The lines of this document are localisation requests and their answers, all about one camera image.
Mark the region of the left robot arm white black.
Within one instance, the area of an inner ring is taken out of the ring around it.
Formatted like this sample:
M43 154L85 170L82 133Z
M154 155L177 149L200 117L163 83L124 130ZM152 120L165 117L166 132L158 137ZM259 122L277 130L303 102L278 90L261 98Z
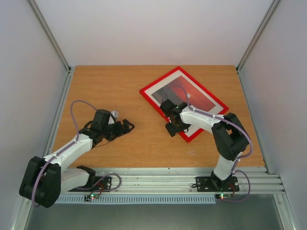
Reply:
M124 119L117 120L117 111L98 109L91 121L76 136L57 151L45 156L34 156L26 167L19 195L32 201L34 206L51 207L61 193L71 190L91 191L99 183L95 170L78 166L66 169L80 156L99 145L131 132L135 126Z

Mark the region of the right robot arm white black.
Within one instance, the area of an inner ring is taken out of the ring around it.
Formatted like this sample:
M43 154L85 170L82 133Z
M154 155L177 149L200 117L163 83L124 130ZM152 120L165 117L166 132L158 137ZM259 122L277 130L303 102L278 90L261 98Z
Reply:
M213 135L220 156L211 173L211 185L216 191L228 186L242 153L247 146L252 147L251 139L238 117L233 113L212 114L186 102L176 105L169 99L162 102L160 109L169 119L165 127L172 137L179 132L188 131L191 126Z

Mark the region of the red picture frame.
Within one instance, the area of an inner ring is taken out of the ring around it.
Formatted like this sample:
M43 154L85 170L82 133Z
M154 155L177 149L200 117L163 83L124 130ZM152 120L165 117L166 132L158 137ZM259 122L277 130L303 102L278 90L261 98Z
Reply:
M140 90L140 94L167 121L170 136L179 134L191 142L202 131L214 137L228 107L177 67Z

